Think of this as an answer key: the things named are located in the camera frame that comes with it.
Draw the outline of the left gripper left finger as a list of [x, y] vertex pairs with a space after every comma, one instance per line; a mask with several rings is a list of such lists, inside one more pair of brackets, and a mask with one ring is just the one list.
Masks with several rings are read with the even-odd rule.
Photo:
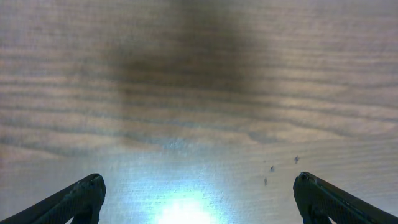
[[97, 224], [106, 186], [100, 174], [90, 174], [1, 224]]

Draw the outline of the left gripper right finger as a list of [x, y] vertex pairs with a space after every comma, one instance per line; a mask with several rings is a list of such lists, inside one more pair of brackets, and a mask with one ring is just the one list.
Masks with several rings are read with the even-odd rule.
[[397, 217], [309, 173], [295, 178], [294, 199], [304, 224], [397, 224]]

